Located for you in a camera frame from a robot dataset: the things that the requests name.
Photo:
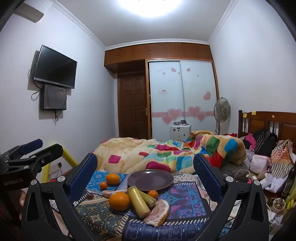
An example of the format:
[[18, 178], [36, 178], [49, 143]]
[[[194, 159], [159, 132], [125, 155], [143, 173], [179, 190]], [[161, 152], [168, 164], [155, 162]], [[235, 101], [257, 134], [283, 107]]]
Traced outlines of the small mandarin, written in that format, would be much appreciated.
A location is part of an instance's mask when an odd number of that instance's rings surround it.
[[159, 197], [159, 194], [158, 194], [158, 192], [156, 190], [151, 190], [151, 191], [148, 192], [148, 196], [153, 197], [154, 199], [157, 200], [158, 197]]
[[107, 190], [108, 185], [107, 185], [106, 182], [101, 182], [101, 183], [99, 184], [99, 188], [100, 188], [100, 190]]

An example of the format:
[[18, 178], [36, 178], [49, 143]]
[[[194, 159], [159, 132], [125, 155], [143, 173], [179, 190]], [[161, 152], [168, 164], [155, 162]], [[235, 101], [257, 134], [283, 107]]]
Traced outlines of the large back orange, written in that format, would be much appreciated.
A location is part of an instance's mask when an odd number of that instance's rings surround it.
[[120, 176], [116, 173], [109, 173], [105, 177], [108, 185], [118, 185], [120, 183]]

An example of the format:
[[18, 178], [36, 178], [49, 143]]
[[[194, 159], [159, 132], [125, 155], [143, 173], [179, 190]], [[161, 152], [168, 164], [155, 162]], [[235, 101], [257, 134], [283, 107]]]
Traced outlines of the large orange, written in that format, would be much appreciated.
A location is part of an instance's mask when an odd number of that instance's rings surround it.
[[124, 192], [116, 192], [109, 197], [109, 205], [116, 211], [125, 211], [130, 206], [130, 198]]
[[109, 173], [105, 177], [108, 185], [118, 185], [120, 183], [120, 176], [116, 173]]

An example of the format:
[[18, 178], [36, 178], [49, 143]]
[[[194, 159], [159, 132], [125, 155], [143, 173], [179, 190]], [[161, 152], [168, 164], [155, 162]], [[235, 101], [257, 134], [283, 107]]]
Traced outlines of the large front orange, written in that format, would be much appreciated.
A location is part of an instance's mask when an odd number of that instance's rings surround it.
[[130, 206], [130, 198], [124, 192], [116, 192], [109, 197], [109, 205], [116, 211], [125, 211]]

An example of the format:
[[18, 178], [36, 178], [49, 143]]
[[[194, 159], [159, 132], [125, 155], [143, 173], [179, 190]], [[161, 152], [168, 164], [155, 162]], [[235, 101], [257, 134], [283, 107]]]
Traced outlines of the green sugarcane piece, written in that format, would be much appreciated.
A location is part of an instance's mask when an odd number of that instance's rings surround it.
[[155, 206], [156, 199], [154, 197], [151, 197], [142, 191], [139, 191], [139, 193], [149, 208], [152, 208]]

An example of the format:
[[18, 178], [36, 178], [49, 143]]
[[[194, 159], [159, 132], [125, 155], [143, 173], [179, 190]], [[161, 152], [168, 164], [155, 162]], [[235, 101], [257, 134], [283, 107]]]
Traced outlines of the yellow sugarcane piece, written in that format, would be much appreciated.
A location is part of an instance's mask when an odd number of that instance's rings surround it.
[[132, 186], [128, 188], [127, 192], [137, 215], [140, 218], [145, 218], [146, 216], [148, 216], [151, 211], [141, 197], [139, 190], [135, 186]]

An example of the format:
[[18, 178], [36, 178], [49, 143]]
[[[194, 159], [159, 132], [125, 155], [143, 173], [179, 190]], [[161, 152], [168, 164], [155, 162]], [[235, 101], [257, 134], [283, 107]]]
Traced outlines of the dark red jujube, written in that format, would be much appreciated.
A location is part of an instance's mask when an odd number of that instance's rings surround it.
[[87, 199], [88, 200], [92, 200], [94, 198], [94, 194], [93, 193], [88, 193], [87, 194]]

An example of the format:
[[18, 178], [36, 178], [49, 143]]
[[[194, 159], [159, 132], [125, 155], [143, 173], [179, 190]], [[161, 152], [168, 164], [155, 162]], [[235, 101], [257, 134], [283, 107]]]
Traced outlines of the yellow foam tube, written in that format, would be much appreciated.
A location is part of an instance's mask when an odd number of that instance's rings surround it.
[[[69, 152], [66, 149], [63, 149], [62, 158], [71, 167], [75, 167], [78, 165], [78, 163], [73, 159], [73, 157], [69, 154]], [[51, 167], [51, 164], [47, 164], [42, 171], [42, 182], [46, 183], [46, 182], [54, 181], [63, 174], [64, 173], [62, 172], [61, 162], [54, 164], [53, 167]]]

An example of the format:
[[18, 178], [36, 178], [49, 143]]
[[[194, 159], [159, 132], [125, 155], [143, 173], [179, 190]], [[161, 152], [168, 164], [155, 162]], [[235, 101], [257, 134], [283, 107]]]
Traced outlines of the dark glass bottle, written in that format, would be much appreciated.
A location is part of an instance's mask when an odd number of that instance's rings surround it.
[[296, 164], [294, 164], [294, 166], [290, 169], [290, 172], [288, 173], [287, 180], [286, 180], [283, 190], [281, 192], [281, 197], [283, 199], [287, 198], [289, 191], [293, 185], [293, 182], [295, 179], [295, 167], [296, 167]]

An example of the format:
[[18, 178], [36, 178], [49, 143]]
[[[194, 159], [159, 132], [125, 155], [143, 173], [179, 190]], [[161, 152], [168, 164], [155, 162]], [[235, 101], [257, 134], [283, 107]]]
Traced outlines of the pink quilted pouch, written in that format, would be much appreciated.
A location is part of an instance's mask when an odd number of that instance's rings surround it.
[[254, 174], [265, 173], [271, 163], [270, 157], [262, 155], [253, 155], [250, 161], [250, 172]]

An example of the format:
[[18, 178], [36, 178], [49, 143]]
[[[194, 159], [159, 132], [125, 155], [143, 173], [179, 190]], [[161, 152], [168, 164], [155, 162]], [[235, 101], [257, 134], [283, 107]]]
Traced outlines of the blue patterned patchwork cloth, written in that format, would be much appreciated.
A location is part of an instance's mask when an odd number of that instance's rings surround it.
[[78, 213], [96, 240], [193, 240], [217, 203], [196, 175], [147, 170], [114, 174], [95, 171]]

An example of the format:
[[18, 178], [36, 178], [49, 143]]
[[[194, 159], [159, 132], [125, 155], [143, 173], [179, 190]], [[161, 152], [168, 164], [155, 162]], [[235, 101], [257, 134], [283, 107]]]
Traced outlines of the striped orange bag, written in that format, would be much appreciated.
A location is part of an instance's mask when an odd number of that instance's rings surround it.
[[288, 175], [295, 163], [293, 142], [290, 139], [279, 140], [271, 153], [271, 175], [275, 178], [284, 178]]

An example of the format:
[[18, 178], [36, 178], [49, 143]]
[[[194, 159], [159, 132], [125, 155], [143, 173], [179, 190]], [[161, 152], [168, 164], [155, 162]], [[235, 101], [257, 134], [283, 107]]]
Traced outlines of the black backpack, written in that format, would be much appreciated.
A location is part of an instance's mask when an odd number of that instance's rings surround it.
[[256, 155], [271, 157], [273, 149], [278, 143], [278, 136], [270, 131], [262, 132], [256, 141], [254, 153]]

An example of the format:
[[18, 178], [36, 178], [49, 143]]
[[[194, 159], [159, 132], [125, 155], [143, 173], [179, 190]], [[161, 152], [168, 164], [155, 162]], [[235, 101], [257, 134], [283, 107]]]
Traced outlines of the colourful patchwork blanket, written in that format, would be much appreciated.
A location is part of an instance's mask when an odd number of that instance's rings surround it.
[[184, 141], [111, 138], [94, 151], [98, 170], [132, 174], [146, 169], [170, 173], [194, 173], [194, 156], [202, 154], [214, 167], [225, 161], [238, 166], [246, 159], [243, 141], [237, 137], [215, 135], [210, 131], [194, 131]]

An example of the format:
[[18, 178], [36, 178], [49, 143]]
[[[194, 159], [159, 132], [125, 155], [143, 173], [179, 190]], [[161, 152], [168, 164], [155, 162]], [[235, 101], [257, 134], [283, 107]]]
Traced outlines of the wooden bed headboard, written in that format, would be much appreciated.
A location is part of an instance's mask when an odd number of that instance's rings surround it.
[[270, 131], [278, 136], [279, 140], [290, 139], [295, 153], [296, 113], [275, 111], [238, 111], [237, 137], [247, 136], [259, 130]]

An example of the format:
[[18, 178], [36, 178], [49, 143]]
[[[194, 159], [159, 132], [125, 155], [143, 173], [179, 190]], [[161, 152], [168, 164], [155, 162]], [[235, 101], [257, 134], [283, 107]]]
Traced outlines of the purple ceramic plate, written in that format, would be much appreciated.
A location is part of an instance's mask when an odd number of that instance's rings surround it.
[[170, 172], [164, 170], [147, 169], [132, 173], [127, 183], [129, 187], [136, 186], [140, 191], [161, 190], [169, 187], [174, 182]]

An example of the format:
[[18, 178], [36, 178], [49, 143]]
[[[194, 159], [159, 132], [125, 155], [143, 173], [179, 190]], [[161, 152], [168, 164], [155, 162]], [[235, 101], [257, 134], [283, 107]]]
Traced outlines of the white bedside cabinet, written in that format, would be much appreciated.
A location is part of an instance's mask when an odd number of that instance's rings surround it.
[[185, 141], [191, 133], [191, 125], [186, 120], [174, 122], [170, 126], [170, 139], [174, 141]]

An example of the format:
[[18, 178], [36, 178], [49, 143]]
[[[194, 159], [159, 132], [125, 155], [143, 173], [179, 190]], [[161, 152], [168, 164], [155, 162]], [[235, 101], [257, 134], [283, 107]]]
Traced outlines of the standing electric fan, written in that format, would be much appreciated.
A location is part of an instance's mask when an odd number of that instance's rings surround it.
[[219, 98], [214, 105], [214, 118], [217, 127], [215, 132], [217, 132], [218, 135], [220, 134], [221, 123], [229, 118], [230, 112], [231, 108], [229, 101], [224, 97]]

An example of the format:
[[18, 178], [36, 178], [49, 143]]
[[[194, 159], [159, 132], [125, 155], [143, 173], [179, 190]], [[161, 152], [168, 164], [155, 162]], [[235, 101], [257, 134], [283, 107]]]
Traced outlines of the brown wooden door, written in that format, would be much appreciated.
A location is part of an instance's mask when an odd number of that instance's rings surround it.
[[119, 136], [147, 139], [149, 134], [145, 73], [120, 73], [117, 92]]

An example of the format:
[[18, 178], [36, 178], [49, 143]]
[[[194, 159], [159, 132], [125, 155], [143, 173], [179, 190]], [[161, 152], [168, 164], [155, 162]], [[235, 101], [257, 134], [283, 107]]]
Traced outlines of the white air conditioner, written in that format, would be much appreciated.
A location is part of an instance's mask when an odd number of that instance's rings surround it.
[[18, 16], [32, 21], [33, 23], [37, 23], [44, 16], [44, 13], [26, 3], [21, 3], [20, 6], [16, 8], [14, 13]]

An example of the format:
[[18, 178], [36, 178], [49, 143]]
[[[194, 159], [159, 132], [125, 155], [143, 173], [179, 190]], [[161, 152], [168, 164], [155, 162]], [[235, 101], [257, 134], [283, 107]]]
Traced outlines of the glass sliding wardrobe with hearts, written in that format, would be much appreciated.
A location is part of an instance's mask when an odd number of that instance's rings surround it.
[[191, 131], [215, 131], [217, 91], [211, 62], [151, 61], [149, 84], [152, 138], [170, 140], [170, 126], [181, 120]]

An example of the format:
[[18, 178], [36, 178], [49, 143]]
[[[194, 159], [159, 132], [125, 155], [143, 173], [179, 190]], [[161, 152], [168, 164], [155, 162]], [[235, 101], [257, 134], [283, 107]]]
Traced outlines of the small black wall monitor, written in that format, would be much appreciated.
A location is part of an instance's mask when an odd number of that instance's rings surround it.
[[67, 90], [45, 84], [40, 92], [40, 110], [66, 110]]

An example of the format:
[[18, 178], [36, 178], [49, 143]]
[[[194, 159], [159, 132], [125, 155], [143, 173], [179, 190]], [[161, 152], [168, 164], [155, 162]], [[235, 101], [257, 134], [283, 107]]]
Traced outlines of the wall mounted black television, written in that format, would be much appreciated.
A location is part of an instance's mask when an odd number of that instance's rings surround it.
[[33, 79], [70, 89], [75, 88], [77, 61], [42, 45], [36, 62]]

